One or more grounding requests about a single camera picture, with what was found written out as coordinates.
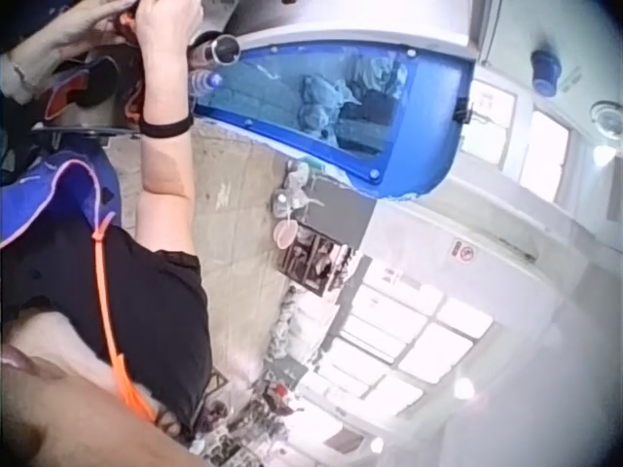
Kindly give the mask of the person's right hand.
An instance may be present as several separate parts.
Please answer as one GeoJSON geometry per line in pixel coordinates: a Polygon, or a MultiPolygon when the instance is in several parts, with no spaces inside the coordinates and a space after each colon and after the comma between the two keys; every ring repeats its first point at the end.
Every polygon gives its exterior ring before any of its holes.
{"type": "Polygon", "coordinates": [[[161,25],[135,33],[146,66],[186,63],[187,48],[202,23],[202,0],[161,0],[161,25]]]}

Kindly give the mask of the person's left hand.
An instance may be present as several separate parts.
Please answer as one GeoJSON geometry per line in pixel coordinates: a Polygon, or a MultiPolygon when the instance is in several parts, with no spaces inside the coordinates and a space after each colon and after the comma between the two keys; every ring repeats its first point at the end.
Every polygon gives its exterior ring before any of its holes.
{"type": "Polygon", "coordinates": [[[63,61],[100,47],[90,45],[86,39],[89,18],[80,2],[20,43],[10,57],[16,63],[32,58],[36,64],[43,64],[45,59],[63,61]]]}

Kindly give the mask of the black silver machine cylinder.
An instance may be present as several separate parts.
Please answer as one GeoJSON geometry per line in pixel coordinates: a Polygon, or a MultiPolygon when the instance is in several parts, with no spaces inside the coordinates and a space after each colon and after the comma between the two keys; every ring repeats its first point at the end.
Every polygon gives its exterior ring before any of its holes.
{"type": "Polygon", "coordinates": [[[191,70],[213,69],[238,62],[241,54],[238,39],[229,34],[199,36],[188,50],[191,70]]]}

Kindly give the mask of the silver blue-tipped machine cylinder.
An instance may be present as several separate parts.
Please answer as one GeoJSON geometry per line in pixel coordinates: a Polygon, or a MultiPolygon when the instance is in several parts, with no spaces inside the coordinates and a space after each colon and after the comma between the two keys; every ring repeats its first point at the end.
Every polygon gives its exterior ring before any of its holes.
{"type": "Polygon", "coordinates": [[[192,97],[202,97],[220,87],[223,82],[222,76],[211,70],[198,69],[189,74],[188,91],[192,97]]]}

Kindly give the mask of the black wrist band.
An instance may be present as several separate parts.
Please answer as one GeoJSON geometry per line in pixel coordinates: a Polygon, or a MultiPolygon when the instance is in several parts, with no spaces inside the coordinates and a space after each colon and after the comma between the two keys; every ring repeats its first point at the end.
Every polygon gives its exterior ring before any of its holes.
{"type": "Polygon", "coordinates": [[[186,118],[170,124],[150,124],[143,117],[139,120],[140,134],[152,139],[168,139],[188,132],[194,124],[194,116],[189,113],[186,118]]]}

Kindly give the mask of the white machine housing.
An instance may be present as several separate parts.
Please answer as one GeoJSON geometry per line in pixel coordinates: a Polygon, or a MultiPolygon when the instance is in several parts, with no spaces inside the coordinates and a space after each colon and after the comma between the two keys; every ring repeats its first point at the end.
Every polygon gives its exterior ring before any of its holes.
{"type": "Polygon", "coordinates": [[[198,33],[245,50],[285,43],[387,43],[475,60],[501,0],[202,0],[198,33]]]}

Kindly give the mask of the white bottle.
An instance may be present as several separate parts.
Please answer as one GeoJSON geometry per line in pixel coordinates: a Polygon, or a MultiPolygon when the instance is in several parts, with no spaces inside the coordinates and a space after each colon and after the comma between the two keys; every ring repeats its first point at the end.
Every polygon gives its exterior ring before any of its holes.
{"type": "Polygon", "coordinates": [[[294,210],[291,192],[276,190],[272,196],[271,210],[276,219],[289,219],[294,210]]]}

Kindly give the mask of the pink cup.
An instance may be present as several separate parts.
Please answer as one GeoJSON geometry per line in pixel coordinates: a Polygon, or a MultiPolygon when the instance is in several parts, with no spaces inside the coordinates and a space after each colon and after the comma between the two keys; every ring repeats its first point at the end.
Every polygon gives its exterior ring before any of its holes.
{"type": "Polygon", "coordinates": [[[274,228],[273,240],[279,250],[287,249],[296,239],[299,224],[293,219],[282,219],[274,228]]]}

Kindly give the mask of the dark cluttered shelf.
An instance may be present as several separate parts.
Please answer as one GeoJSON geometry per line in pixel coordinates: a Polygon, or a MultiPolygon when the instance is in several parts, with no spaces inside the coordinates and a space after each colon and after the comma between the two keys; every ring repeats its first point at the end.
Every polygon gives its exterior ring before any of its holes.
{"type": "Polygon", "coordinates": [[[290,161],[276,190],[292,194],[299,230],[278,269],[318,297],[335,297],[360,261],[358,249],[376,202],[334,182],[306,161],[290,161]]]}

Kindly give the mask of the blue transparent machine guard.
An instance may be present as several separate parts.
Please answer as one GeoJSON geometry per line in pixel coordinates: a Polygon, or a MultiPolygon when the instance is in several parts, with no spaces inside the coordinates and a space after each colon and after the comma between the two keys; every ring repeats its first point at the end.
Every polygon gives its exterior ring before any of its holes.
{"type": "Polygon", "coordinates": [[[370,198],[416,198],[448,175],[471,60],[384,43],[317,41],[250,49],[196,106],[370,198]]]}

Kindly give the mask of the blue ceiling fixture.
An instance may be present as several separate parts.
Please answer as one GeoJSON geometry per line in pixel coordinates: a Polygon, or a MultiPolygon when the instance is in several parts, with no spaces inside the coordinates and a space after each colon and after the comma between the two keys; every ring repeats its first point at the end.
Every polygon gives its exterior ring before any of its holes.
{"type": "Polygon", "coordinates": [[[558,57],[550,50],[535,50],[531,53],[531,68],[534,91],[543,97],[554,97],[562,74],[558,57]]]}

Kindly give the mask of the heap of floor clutter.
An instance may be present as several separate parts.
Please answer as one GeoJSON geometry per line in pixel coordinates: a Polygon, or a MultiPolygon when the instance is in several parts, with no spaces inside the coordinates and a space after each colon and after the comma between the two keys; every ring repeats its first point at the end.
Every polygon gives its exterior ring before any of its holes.
{"type": "Polygon", "coordinates": [[[280,298],[263,301],[261,323],[218,343],[223,379],[210,384],[208,400],[229,413],[202,444],[212,464],[346,467],[359,450],[364,435],[345,423],[315,372],[337,297],[290,283],[280,298]]]}

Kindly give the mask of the round white ceiling fixture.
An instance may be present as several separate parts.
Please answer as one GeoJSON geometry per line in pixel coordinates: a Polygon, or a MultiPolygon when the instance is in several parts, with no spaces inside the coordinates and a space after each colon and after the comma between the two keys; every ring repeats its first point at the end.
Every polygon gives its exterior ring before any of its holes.
{"type": "Polygon", "coordinates": [[[613,141],[623,135],[623,105],[613,101],[596,102],[590,110],[591,121],[596,130],[613,141]]]}

